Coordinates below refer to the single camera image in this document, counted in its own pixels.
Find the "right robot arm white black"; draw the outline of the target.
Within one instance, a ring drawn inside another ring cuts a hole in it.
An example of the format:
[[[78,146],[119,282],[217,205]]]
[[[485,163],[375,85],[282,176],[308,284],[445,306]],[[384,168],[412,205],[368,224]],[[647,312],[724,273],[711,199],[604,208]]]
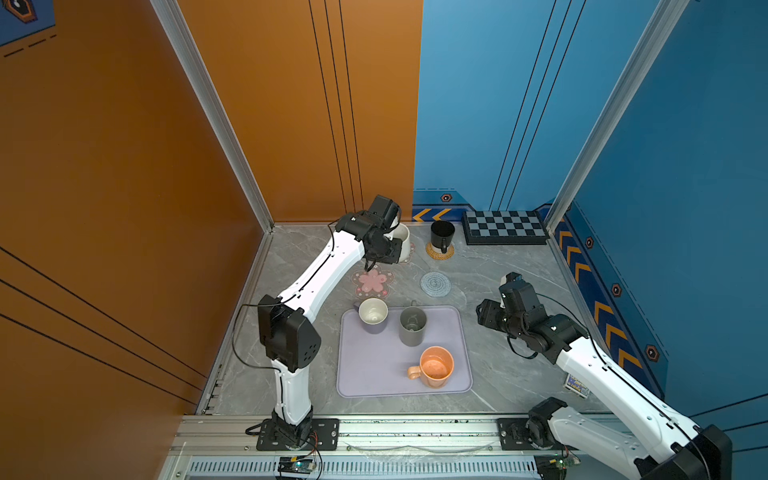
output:
[[[532,325],[524,311],[486,299],[476,308],[480,325],[524,340],[529,349],[581,381],[623,425],[623,434],[550,397],[528,413],[526,430],[538,449],[573,447],[628,479],[729,479],[731,439],[714,425],[701,427],[625,373],[566,315]]]

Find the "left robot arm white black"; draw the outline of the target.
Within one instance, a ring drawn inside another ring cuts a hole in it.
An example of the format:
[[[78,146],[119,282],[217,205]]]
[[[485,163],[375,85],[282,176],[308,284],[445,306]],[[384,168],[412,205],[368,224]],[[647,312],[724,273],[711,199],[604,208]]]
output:
[[[400,218],[400,207],[384,198],[366,210],[343,215],[328,225],[329,240],[298,279],[279,295],[266,295],[257,303],[260,342],[276,376],[277,422],[298,429],[311,421],[309,366],[322,344],[316,317],[354,265],[364,262],[371,269],[399,262],[402,241],[391,232]]]

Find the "blue woven round coaster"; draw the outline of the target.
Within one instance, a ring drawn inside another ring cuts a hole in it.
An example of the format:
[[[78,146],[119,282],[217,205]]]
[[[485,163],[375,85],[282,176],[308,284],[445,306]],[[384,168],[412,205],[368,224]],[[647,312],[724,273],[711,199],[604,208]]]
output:
[[[424,293],[432,298],[446,297],[452,288],[450,279],[440,272],[425,273],[420,280]]]

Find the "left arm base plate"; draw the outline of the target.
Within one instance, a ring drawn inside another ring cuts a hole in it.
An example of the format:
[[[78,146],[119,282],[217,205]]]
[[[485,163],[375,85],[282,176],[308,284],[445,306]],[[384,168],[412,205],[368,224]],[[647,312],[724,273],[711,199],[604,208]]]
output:
[[[340,421],[337,418],[312,418],[299,426],[284,424],[280,419],[268,419],[262,425],[256,448],[258,451],[321,452],[335,451],[338,446]]]

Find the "grey mug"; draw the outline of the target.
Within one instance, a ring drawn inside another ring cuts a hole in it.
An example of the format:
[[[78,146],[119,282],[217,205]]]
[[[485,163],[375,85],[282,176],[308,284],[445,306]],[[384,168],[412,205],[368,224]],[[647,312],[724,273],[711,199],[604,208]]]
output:
[[[419,346],[423,342],[427,326],[426,312],[415,305],[406,307],[399,317],[399,338],[409,347]]]

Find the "white mug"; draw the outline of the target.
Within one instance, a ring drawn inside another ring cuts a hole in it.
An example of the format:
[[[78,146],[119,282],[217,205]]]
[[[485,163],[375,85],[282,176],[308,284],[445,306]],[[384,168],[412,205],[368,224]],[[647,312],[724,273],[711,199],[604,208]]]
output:
[[[388,237],[393,240],[399,240],[401,245],[403,242],[411,242],[410,230],[402,223],[398,224],[397,227],[388,234]]]

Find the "pink flower coaster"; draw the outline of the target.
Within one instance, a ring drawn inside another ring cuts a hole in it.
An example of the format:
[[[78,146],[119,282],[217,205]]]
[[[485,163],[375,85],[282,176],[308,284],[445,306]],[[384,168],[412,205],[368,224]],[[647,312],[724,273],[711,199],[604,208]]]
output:
[[[415,247],[410,241],[403,242],[401,245],[401,252],[400,252],[398,263],[399,264],[409,263],[411,261],[411,257],[414,251],[415,251]]]
[[[355,295],[358,298],[386,298],[391,290],[394,275],[390,271],[372,268],[370,271],[357,272],[353,276]]]

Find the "black mug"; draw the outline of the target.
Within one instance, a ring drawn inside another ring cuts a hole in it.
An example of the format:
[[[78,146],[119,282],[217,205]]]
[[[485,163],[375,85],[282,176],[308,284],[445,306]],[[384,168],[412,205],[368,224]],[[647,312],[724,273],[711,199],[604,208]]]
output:
[[[441,254],[447,254],[455,234],[453,223],[445,220],[433,221],[430,227],[430,244]]]

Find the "rattan woven round coaster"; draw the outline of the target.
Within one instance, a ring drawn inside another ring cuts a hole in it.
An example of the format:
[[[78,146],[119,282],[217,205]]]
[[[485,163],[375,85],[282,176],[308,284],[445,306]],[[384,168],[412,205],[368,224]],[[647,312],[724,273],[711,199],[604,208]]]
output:
[[[435,247],[432,243],[426,244],[426,253],[434,260],[444,261],[450,259],[455,253],[455,246],[450,244],[447,250],[443,252],[440,248]]]

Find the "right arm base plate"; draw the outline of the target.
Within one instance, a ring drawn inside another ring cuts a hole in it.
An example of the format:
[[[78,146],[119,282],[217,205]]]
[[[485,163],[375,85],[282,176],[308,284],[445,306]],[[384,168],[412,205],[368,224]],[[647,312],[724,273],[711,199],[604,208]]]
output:
[[[531,443],[527,423],[528,419],[523,417],[502,417],[496,420],[500,447],[503,451],[536,450]]]

